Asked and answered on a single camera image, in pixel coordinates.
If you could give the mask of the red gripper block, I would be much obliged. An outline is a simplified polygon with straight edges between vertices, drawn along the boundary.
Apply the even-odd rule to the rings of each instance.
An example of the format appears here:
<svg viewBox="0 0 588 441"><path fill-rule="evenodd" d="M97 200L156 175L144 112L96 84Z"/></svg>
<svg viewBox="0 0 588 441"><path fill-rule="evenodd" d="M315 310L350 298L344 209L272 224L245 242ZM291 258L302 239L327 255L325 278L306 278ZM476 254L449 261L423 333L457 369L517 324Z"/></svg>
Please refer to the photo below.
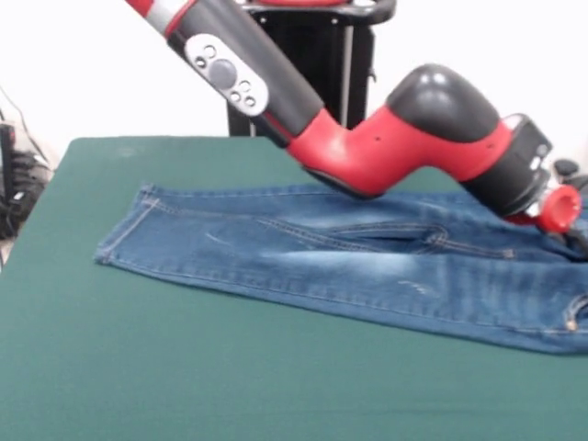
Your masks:
<svg viewBox="0 0 588 441"><path fill-rule="evenodd" d="M580 192L572 186L547 188L526 209L505 219L516 225L533 225L544 232L567 232L567 245L587 255L587 237L571 226L582 208Z"/></svg>

